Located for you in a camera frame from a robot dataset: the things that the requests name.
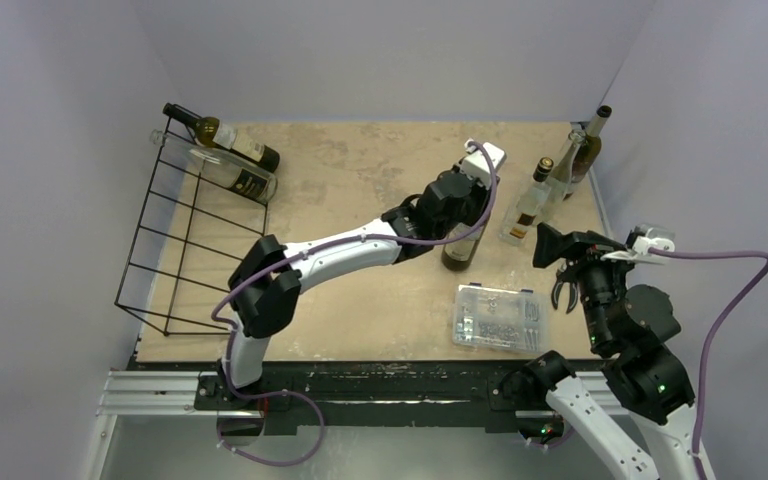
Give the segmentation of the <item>dark open-neck wine bottle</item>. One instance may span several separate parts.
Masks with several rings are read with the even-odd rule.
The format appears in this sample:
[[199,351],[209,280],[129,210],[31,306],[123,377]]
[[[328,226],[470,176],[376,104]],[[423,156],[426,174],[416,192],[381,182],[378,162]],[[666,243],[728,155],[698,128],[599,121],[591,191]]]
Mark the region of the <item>dark open-neck wine bottle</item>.
[[482,225],[463,239],[444,245],[441,251],[443,266],[454,272],[468,269],[473,262],[484,230],[485,226]]

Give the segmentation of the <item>clear glass black-label bottle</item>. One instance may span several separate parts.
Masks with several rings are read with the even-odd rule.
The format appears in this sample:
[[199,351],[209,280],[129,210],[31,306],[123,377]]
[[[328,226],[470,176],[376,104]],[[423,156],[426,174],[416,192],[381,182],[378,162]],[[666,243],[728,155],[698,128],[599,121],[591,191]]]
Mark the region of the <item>clear glass black-label bottle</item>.
[[278,180],[274,174],[237,155],[197,145],[161,130],[153,130],[150,140],[185,158],[203,178],[237,195],[266,204],[277,191]]

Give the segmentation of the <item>dark green labelled wine bottle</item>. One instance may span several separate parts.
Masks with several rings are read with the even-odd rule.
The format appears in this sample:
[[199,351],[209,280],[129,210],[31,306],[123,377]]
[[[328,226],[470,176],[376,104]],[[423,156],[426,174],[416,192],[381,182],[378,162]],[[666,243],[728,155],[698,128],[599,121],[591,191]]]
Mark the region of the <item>dark green labelled wine bottle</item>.
[[216,117],[200,116],[172,103],[166,103],[162,112],[190,129],[200,145],[227,150],[270,173],[275,173],[280,165],[278,151]]

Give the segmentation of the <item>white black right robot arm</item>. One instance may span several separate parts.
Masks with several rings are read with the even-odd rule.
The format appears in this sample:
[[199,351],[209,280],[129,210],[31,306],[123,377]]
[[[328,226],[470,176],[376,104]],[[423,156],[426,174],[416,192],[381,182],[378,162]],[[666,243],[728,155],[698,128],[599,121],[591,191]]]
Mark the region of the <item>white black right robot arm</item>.
[[694,435],[696,394],[681,361],[666,342],[681,326],[669,296],[649,285],[626,284],[639,263],[664,262],[675,250],[673,233],[639,225],[620,243],[593,231],[563,234],[547,223],[536,228],[536,268],[558,260],[558,278],[577,287],[592,353],[610,392],[646,441],[635,443],[584,385],[561,354],[548,351],[509,372],[495,386],[506,400],[548,405],[574,429],[619,479],[712,479],[701,441]]

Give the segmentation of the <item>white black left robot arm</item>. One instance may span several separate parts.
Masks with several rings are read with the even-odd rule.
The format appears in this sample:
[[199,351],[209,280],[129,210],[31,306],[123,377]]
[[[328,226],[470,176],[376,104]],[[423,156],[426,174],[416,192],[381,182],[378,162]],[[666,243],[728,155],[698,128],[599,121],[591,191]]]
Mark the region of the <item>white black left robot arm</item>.
[[229,293],[214,308],[230,337],[220,358],[219,395],[232,408],[252,405],[270,340],[293,320],[300,296],[343,275],[412,260],[438,246],[466,239],[489,219],[499,177],[463,166],[442,172],[425,190],[354,230],[319,240],[280,243],[260,238],[227,281]]

